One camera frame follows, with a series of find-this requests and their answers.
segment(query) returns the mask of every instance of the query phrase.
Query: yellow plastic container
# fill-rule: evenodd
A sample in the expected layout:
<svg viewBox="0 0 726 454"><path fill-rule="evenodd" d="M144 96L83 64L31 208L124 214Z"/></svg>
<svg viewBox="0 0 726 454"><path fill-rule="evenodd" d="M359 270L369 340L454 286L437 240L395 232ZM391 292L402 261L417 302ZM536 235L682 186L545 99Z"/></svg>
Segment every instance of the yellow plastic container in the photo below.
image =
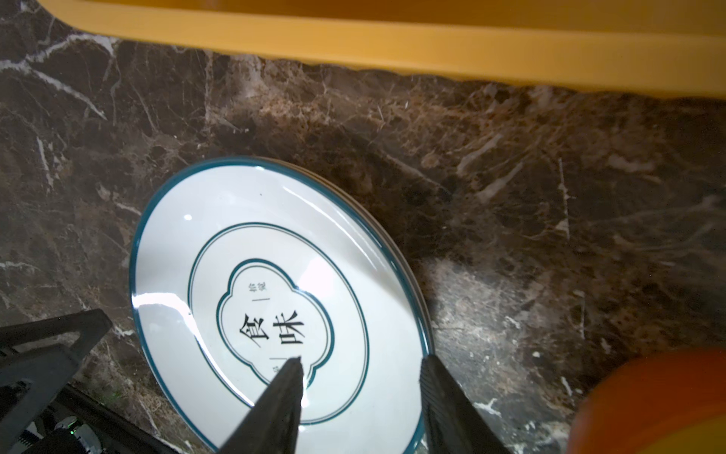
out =
<svg viewBox="0 0 726 454"><path fill-rule="evenodd" d="M724 0L40 0L82 30L400 73L726 98Z"/></svg>

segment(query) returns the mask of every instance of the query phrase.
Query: stacked plates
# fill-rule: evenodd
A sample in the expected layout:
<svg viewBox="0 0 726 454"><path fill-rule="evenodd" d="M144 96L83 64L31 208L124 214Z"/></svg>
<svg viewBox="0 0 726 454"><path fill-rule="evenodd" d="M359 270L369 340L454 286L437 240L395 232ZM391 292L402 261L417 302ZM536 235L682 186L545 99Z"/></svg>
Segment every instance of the stacked plates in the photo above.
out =
<svg viewBox="0 0 726 454"><path fill-rule="evenodd" d="M213 449L290 357L305 373L297 453L420 441L420 289L383 228L317 175L262 158L183 170L142 215L129 285L156 379Z"/></svg>

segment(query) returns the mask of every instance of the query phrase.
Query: plate rim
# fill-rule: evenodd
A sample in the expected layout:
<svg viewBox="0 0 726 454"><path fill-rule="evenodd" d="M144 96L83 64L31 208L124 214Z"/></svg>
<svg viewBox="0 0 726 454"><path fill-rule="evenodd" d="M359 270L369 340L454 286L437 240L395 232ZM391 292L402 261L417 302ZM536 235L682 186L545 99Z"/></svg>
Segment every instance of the plate rim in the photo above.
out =
<svg viewBox="0 0 726 454"><path fill-rule="evenodd" d="M136 296L136 258L139 252L139 245L141 243L141 237L144 233L146 224L156 206L169 191L186 178L205 170L226 166L260 166L265 170L283 174L319 192L325 198L332 201L338 208L345 211L359 227L361 227L373 240L375 240L376 245L383 253L384 257L387 258L388 264L391 266L391 269L398 278L399 283L406 294L409 305L411 306L419 333L423 355L425 357L428 354L434 353L431 327L429 325L428 318L428 308L423 301L423 296L418 286L418 282L413 276L408 263L405 261L403 254L383 227L380 226L375 218L349 194L345 193L342 189L336 187L332 183L329 183L320 175L308 171L307 169L300 168L295 164L288 165L286 162L278 161L276 159L254 156L232 156L208 159L194 163L166 180L164 184L161 185L161 187L154 193L142 212L139 223L136 226L136 232L134 233L134 239L131 247L131 255L129 257L129 303L131 304L131 312L134 316L134 326L136 328L136 334L139 336L139 343L141 344L146 361L149 364L159 387L166 396L166 399L171 403L171 406L174 407L174 410L176 410L184 422L187 423L188 427L214 451L219 450L219 448L212 443L212 441L210 441L209 438L207 438L201 430L193 424L193 422L191 422L189 417L187 417L186 413L184 413L167 389L163 379L160 377L159 371L151 358L151 354L149 353L146 338L144 337L144 332L141 328L141 320L139 319L138 309L134 306L133 298ZM404 450L403 454L412 454L416 450L423 437L423 426L422 411L411 441Z"/></svg>

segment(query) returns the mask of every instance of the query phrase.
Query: chinese characters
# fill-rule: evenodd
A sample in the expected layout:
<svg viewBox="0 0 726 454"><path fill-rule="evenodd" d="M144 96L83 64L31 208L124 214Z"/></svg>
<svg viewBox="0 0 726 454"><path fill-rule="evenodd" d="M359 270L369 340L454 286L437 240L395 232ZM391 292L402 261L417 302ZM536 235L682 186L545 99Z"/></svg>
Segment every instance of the chinese characters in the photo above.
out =
<svg viewBox="0 0 726 454"><path fill-rule="evenodd" d="M303 343L298 336L303 338L305 337L299 329L301 326L304 326L305 323L300 320L296 320L297 316L298 312L295 310L293 310L293 313L289 318L285 318L285 314L283 313L280 313L279 317L275 315L275 323L272 323L272 326L280 329L280 344ZM245 314L245 322L240 328L240 332L254 342L256 346L260 346L260 344L258 344L255 339L269 340L269 336L262 328L262 322L264 322L264 318L262 317L259 319L253 318L250 321L249 315Z"/></svg>
<svg viewBox="0 0 726 454"><path fill-rule="evenodd" d="M260 282L260 283L256 283L256 284L250 283L250 285L248 287L249 287L250 291L252 291L252 292L265 291L267 289L267 284L264 282Z"/></svg>
<svg viewBox="0 0 726 454"><path fill-rule="evenodd" d="M260 346L260 344L258 344L255 339L270 339L267 336L267 333L265 333L262 329L263 321L264 318L260 317L260 320L253 318L250 322L250 318L247 316L247 314L245 314L245 322L240 328L240 332L250 338L250 340L254 342L256 346Z"/></svg>
<svg viewBox="0 0 726 454"><path fill-rule="evenodd" d="M293 322L292 320L298 316L297 311L293 311L293 314L290 316L290 318L285 319L285 316L283 314L280 314L280 318L282 318L282 322L280 319L275 315L274 319L276 320L275 323L272 323L272 326L278 327L280 329L280 343L281 344L302 344L303 342L298 340L295 337L295 333L299 334L300 336L305 337L304 334L302 334L296 326L302 326L305 325L305 323L302 323L300 320Z"/></svg>

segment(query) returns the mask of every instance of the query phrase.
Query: marble countertop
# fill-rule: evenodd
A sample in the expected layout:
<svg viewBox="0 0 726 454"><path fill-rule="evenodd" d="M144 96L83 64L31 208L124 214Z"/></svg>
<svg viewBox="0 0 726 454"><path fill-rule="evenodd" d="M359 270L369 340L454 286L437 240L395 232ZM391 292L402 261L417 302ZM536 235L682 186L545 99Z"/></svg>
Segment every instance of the marble countertop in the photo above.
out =
<svg viewBox="0 0 726 454"><path fill-rule="evenodd" d="M516 454L559 453L629 358L726 343L726 104L578 93L121 41L0 7L0 320L102 308L77 386L204 453L128 298L172 174L258 155L353 195L409 260L437 352Z"/></svg>

